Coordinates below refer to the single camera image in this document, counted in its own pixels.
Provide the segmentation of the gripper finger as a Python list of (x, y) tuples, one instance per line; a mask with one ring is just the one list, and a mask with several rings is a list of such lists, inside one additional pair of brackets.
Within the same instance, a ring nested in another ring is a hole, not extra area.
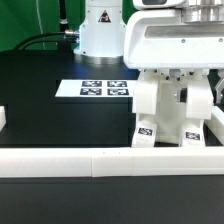
[(218, 76), (220, 77), (218, 83), (215, 86), (216, 91), (216, 103), (219, 104), (222, 100), (222, 91), (224, 90), (224, 69), (218, 71)]

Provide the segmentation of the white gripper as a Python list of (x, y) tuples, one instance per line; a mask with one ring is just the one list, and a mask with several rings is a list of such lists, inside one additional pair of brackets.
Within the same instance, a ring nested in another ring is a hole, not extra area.
[(176, 100), (187, 89), (180, 69), (224, 69), (224, 0), (133, 0), (124, 62), (133, 69), (170, 69)]

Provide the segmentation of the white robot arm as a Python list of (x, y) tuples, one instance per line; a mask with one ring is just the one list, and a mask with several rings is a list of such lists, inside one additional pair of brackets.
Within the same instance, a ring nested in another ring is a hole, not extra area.
[(132, 69), (216, 69), (224, 90), (224, 0), (132, 0), (138, 10), (122, 19), (123, 0), (85, 0), (75, 58), (89, 63), (124, 61)]

